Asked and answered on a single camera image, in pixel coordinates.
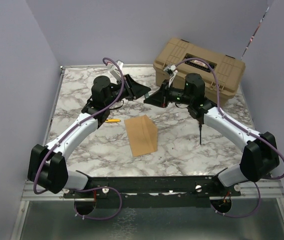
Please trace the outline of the brown paper envelope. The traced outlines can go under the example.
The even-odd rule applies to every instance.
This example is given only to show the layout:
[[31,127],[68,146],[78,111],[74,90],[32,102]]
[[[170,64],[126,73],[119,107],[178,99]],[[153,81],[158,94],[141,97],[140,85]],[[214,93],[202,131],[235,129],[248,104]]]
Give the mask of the brown paper envelope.
[[158,149],[158,128],[147,115],[124,121],[133,157],[154,153]]

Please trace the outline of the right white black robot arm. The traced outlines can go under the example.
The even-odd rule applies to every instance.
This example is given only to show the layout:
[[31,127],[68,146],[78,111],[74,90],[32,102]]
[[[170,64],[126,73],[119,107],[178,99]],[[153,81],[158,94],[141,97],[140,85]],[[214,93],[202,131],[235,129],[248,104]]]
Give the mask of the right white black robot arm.
[[186,75],[183,89],[172,87],[168,80],[163,81],[144,103],[159,108],[166,108],[169,103],[187,105],[188,113],[199,125],[215,129],[240,149],[241,162],[219,172],[211,183],[212,192],[218,196],[232,185],[259,181],[280,163],[275,137],[270,132],[261,134],[221,113],[217,105],[205,97],[205,83],[197,73]]

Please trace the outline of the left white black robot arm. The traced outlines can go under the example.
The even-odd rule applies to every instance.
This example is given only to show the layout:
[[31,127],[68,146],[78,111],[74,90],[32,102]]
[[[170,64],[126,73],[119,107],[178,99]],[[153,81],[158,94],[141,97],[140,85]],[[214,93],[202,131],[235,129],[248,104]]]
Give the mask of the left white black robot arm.
[[58,193],[62,189],[75,190],[81,197],[92,193],[89,177],[67,169],[66,161],[73,151],[91,133],[99,129],[110,115],[111,106],[123,99],[133,101],[151,89],[137,83],[130,75],[112,83],[105,75],[96,77],[91,88],[91,97],[72,123],[60,136],[46,145],[33,147],[30,154],[27,178],[33,186],[44,191]]

